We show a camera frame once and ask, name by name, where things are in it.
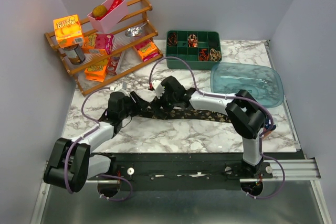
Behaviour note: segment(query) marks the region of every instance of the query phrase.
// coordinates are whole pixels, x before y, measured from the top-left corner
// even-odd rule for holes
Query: wooden spice rack
[[[111,55],[101,55],[101,54],[85,54],[86,55],[86,59],[84,61],[84,63],[80,64],[80,65],[73,65],[70,63],[70,61],[67,59],[65,53],[62,52],[62,49],[60,48],[60,46],[57,44],[57,42],[54,42],[55,41],[55,32],[52,31],[50,33],[45,33],[45,36],[51,46],[51,48],[57,53],[57,55],[60,57],[64,67],[66,68],[67,72],[69,73],[70,76],[72,76],[80,90],[80,92],[86,96],[88,95],[89,93],[93,92],[94,90],[96,89],[99,89],[99,88],[102,88],[118,79],[120,79],[121,77],[129,74],[129,73],[132,73],[158,59],[160,59],[162,57],[162,52],[160,50],[158,50],[158,53],[159,55],[157,55],[156,57],[146,61],[146,62],[141,62],[139,64],[137,64],[136,66],[133,66],[131,67],[130,69],[128,70],[125,70],[124,72],[116,75],[116,76],[113,76],[109,79],[105,79],[104,82],[97,82],[97,85],[95,85],[94,87],[91,87],[91,88],[88,88],[86,90],[83,89],[82,85],[80,84],[79,80],[78,80],[78,77],[80,74],[83,74],[84,70],[89,67],[90,65],[92,64],[95,64],[101,60],[105,60],[105,59],[108,59],[109,57],[113,56],[113,55],[116,55],[126,49],[129,49],[145,40],[153,40],[153,37],[157,36],[158,35],[158,31],[155,29],[155,27],[151,24],[151,22],[148,20],[148,17],[147,17],[147,11],[151,11],[153,9],[151,3],[148,1],[148,0],[131,0],[129,2],[127,2],[127,6],[131,6],[131,5],[134,5],[136,3],[141,3],[141,6],[142,8],[139,9],[139,10],[136,10],[135,12],[132,12],[128,15],[126,15],[125,17],[123,17],[119,22],[123,22],[125,20],[128,20],[130,18],[133,18],[135,16],[140,16],[141,19],[134,22],[134,23],[131,23],[129,25],[126,25],[120,29],[117,29],[113,32],[111,32],[111,34],[114,35],[115,37],[115,42],[114,42],[114,46],[113,46],[113,51],[112,51],[112,54]],[[89,22],[89,19],[88,18],[85,18],[85,19],[82,19],[80,21],[80,23],[83,25],[83,24],[86,24]],[[139,39],[136,39],[134,40],[133,38],[128,38],[124,35],[124,31],[127,30],[128,28],[131,28],[133,26],[138,26],[140,24],[145,24],[145,26],[143,27],[143,30],[144,30],[144,35],[143,37],[140,37]],[[89,36],[91,34],[94,34],[96,33],[97,30],[95,29],[92,29],[92,30],[89,30],[87,32],[84,33],[84,36]]]

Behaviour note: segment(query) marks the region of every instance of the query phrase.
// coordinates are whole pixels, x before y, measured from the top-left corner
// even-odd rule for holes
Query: blue tray
[[[279,74],[269,67],[219,63],[211,70],[211,91],[238,93],[247,90],[261,105],[273,108],[284,101],[284,89]]]

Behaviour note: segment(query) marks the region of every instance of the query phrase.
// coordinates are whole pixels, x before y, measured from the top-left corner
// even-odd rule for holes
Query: metal scoop
[[[133,37],[139,37],[142,35],[142,27],[145,26],[147,23],[143,24],[142,26],[134,26],[132,28],[128,28],[125,31],[125,35],[129,38],[133,38]]]

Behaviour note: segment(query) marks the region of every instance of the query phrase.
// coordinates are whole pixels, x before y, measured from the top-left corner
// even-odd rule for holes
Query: tin can
[[[78,44],[65,47],[63,50],[72,64],[79,65],[85,61],[85,54]]]

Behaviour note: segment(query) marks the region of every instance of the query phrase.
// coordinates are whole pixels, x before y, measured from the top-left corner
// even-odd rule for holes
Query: white marble surface
[[[165,41],[156,40],[157,46],[165,52]],[[247,63],[269,66],[270,63],[262,41],[222,41],[223,62]],[[138,63],[133,52],[128,52],[122,68]],[[143,99],[150,101],[154,93],[148,90],[148,78],[153,63],[121,78],[112,85],[126,82],[128,91],[135,90]],[[210,91],[210,70],[196,70],[195,76],[199,88]],[[188,70],[171,70],[161,61],[154,71],[153,79],[163,80],[173,75],[186,88],[192,87],[192,79]],[[101,90],[92,95],[86,104],[85,111],[98,119],[107,107],[110,91]],[[75,90],[63,137],[69,138],[83,133],[94,125],[85,119],[80,112],[84,97]],[[277,128],[263,140],[264,152],[295,152],[293,134],[283,105],[269,109],[277,122]],[[201,120],[153,120],[134,117],[132,122],[123,128],[113,139],[102,144],[97,151],[101,152],[242,152],[241,137],[230,123],[219,123]]]

